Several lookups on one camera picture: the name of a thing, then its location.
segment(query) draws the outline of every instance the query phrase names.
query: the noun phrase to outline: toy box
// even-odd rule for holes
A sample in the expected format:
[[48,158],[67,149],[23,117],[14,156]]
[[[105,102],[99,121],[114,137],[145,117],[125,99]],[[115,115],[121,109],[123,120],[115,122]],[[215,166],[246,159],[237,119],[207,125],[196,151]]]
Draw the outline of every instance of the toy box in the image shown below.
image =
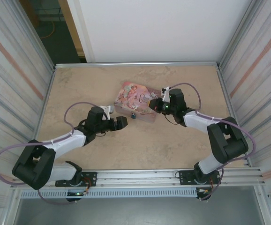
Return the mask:
[[125,82],[115,102],[115,110],[118,113],[130,116],[131,118],[154,123],[156,112],[149,108],[152,99],[161,97],[159,90]]

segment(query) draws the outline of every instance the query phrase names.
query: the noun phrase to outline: corrugated metal wall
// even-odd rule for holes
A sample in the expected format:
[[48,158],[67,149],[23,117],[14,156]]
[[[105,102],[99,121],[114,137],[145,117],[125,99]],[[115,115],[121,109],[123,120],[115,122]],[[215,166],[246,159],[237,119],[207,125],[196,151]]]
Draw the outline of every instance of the corrugated metal wall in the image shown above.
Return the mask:
[[[0,150],[33,137],[52,74],[52,62],[21,6],[0,0]],[[0,158],[0,172],[8,178],[20,151]],[[8,188],[0,182],[0,223]]]
[[256,139],[252,163],[262,169],[271,199],[271,0],[254,13],[222,74],[240,125]]

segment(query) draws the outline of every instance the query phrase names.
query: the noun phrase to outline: white wall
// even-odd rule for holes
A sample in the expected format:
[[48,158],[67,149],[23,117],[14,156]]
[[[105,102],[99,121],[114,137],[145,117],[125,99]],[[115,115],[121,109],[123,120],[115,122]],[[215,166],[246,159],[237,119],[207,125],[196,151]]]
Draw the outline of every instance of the white wall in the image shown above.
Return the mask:
[[68,0],[88,62],[219,60],[250,0]]

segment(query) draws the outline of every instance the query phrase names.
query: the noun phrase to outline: marble surface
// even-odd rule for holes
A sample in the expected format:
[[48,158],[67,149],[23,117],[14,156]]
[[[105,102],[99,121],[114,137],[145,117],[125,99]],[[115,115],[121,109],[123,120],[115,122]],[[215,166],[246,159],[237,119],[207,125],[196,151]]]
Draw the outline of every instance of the marble surface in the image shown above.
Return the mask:
[[[215,67],[58,68],[38,140],[53,139],[70,131],[63,122],[63,115],[75,102],[112,104],[125,81],[155,89],[188,82],[200,92],[201,113],[215,117],[229,115]],[[187,106],[197,108],[198,98],[191,87],[183,85],[180,88]],[[89,105],[75,106],[67,120],[76,126],[86,119],[90,108]],[[158,114],[154,124],[128,118],[128,126],[123,130],[96,137],[88,145],[63,155],[57,162],[69,160],[83,169],[191,168],[210,152],[207,134],[170,124]],[[234,162],[231,166],[243,166],[243,162]]]

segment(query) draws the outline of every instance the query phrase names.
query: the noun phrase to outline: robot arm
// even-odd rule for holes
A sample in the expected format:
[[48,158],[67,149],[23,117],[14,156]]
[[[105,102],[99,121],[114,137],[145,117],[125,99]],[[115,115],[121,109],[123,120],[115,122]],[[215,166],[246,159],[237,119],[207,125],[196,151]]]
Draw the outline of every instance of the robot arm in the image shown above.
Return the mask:
[[110,118],[111,106],[95,106],[88,113],[88,117],[82,120],[74,133],[68,133],[57,139],[62,141],[36,146],[26,146],[17,160],[12,174],[34,188],[40,189],[49,181],[70,180],[78,184],[81,180],[82,168],[72,162],[58,165],[54,161],[61,155],[90,143],[96,138],[96,134],[107,131],[121,130],[127,126],[127,118],[120,116],[117,121]]
[[[181,89],[164,88],[162,96],[151,100],[149,107],[158,113],[172,115],[178,124],[198,129],[209,136],[212,153],[194,166],[195,180],[199,183],[204,183],[219,167],[248,151],[248,144],[239,129],[209,120],[188,108]],[[232,117],[222,120],[237,124]]]

